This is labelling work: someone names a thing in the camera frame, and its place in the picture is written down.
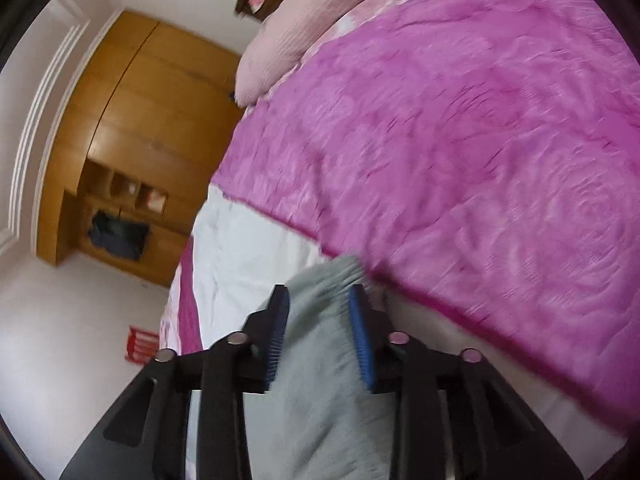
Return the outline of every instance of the wooden cabinet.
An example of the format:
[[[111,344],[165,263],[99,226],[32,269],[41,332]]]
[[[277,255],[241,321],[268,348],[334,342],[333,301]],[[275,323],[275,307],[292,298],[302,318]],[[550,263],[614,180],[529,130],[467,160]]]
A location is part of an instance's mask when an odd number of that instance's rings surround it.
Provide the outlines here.
[[[242,115],[229,96],[238,61],[188,32],[124,12],[60,123],[40,203],[38,256],[58,264],[80,250],[169,285]],[[98,211],[149,225],[139,260],[91,243]]]

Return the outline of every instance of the pink blanket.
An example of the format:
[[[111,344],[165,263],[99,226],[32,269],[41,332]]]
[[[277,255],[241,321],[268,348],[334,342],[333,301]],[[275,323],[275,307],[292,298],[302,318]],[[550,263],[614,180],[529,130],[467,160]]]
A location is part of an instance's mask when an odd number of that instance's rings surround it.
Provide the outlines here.
[[[640,67],[592,0],[410,0],[258,102],[213,182],[624,431],[639,162]]]

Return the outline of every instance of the pillow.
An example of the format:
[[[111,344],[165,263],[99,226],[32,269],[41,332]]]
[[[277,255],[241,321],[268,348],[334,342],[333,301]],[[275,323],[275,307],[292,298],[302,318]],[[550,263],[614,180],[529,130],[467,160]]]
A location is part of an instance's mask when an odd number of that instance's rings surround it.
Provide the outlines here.
[[[284,0],[244,51],[236,102],[254,104],[342,15],[364,0]]]

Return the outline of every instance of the gray garment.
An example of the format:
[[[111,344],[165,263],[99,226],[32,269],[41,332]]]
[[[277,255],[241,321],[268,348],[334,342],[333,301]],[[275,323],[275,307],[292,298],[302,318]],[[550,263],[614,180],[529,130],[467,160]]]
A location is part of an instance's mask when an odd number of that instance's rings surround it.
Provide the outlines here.
[[[350,256],[287,283],[276,380],[265,395],[244,396],[254,480],[388,478],[394,396],[371,395],[360,379],[347,298],[355,283],[369,285]]]

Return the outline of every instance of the magenta blanket trim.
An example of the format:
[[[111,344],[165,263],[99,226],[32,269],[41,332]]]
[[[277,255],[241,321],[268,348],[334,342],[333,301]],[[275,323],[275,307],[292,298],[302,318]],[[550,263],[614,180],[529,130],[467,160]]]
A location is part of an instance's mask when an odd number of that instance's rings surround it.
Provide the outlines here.
[[[193,236],[189,237],[187,246],[180,257],[178,334],[181,354],[191,354],[202,350],[198,305],[193,295]]]
[[[640,67],[593,0],[410,0],[239,123],[229,197],[640,421]]]

